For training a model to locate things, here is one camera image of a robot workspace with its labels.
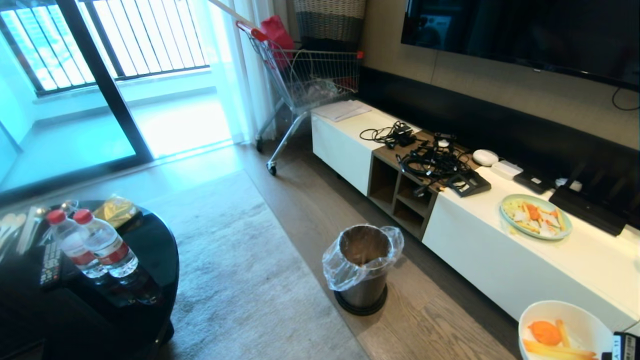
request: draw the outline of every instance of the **gray rug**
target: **gray rug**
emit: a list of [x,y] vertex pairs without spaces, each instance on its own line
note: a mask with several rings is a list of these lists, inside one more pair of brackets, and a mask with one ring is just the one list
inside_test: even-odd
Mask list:
[[142,205],[180,254],[159,358],[368,359],[244,171]]

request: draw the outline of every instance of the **red bag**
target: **red bag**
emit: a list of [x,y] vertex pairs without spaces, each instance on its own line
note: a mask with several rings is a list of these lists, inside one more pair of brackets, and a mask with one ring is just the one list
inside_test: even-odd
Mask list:
[[[260,24],[260,30],[267,35],[271,41],[278,44],[283,50],[293,50],[295,45],[293,39],[282,24],[282,19],[278,15],[274,15]],[[282,53],[275,44],[271,44],[271,48],[275,50],[273,57],[278,64],[279,69],[284,69],[289,64],[289,59],[293,58],[292,53]]]

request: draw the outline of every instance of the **round table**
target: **round table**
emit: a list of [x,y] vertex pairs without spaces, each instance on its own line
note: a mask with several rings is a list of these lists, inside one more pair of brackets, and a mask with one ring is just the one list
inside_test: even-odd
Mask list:
[[[80,207],[101,204],[81,201]],[[43,291],[43,246],[0,263],[0,357],[35,348],[42,359],[155,358],[173,335],[179,257],[167,225],[140,210],[118,228],[140,261],[125,286],[94,284],[62,255],[61,283]]]

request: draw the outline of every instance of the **glass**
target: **glass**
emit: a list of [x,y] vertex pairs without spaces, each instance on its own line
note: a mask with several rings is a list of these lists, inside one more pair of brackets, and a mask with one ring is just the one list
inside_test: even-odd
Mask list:
[[136,155],[58,5],[3,2],[0,29],[0,193]]
[[79,8],[155,158],[230,140],[191,2],[92,0]]

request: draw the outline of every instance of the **white device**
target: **white device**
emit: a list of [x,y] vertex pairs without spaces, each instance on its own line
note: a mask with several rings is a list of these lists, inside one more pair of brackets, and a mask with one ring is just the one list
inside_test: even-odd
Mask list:
[[491,171],[507,180],[513,180],[513,177],[521,173],[523,170],[508,161],[502,160],[491,165]]
[[482,166],[490,167],[498,162],[498,156],[493,151],[476,150],[474,151],[474,161]]

